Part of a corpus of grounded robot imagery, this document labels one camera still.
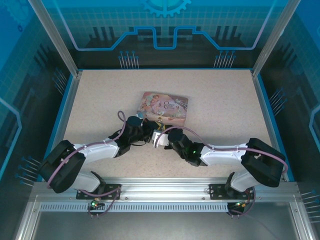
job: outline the blue tinted wall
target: blue tinted wall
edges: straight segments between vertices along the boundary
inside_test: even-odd
[[[0,239],[9,240],[70,74],[28,1],[0,0],[0,22]]]
[[[302,192],[320,191],[320,2],[301,0],[261,71]]]
[[[78,67],[101,69],[251,68],[286,3],[44,1]]]

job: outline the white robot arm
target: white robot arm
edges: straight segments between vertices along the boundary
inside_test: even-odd
[[[232,173],[228,178],[225,191],[230,196],[234,191],[244,192],[257,184],[269,187],[279,185],[284,165],[272,157],[259,155],[248,150],[264,151],[282,160],[285,157],[259,139],[251,138],[248,143],[234,146],[214,146],[192,142],[183,134],[182,129],[172,129],[168,134],[162,134],[159,137],[161,131],[158,131],[158,128],[159,125],[155,122],[131,116],[125,123],[123,134],[115,141],[111,140],[119,135],[118,132],[102,142],[88,146],[84,144],[73,145],[64,140],[52,150],[40,165],[39,174],[48,182],[62,160],[81,148],[63,165],[49,184],[56,193],[62,193],[69,188],[92,193],[101,184],[101,178],[97,177],[96,173],[81,171],[83,165],[100,159],[119,157],[128,152],[132,144],[139,141],[148,143],[153,140],[155,147],[161,145],[165,146],[165,149],[173,149],[182,159],[196,167],[218,164],[244,166],[242,171]]]

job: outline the book cover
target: book cover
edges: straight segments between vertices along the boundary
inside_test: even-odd
[[[145,92],[137,110],[139,118],[183,126],[187,117],[188,99],[182,96]]]

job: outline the beige table surface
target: beige table surface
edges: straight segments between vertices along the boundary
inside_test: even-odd
[[[187,97],[185,127],[210,144],[236,145],[254,137],[270,145],[249,70],[84,70],[64,139],[86,144],[107,138],[122,127],[118,110],[135,115],[144,92]],[[173,150],[154,149],[151,143],[83,167],[103,177],[227,177],[240,168],[194,167]]]

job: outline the gear logo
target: gear logo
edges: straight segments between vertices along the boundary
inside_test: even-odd
[[[173,17],[175,14],[180,14],[180,10],[186,10],[191,0],[142,0],[142,4],[144,10],[149,10],[150,14],[166,18],[168,15]]]
[[[19,25],[22,25],[30,14],[27,0],[1,0],[0,7],[5,7]]]

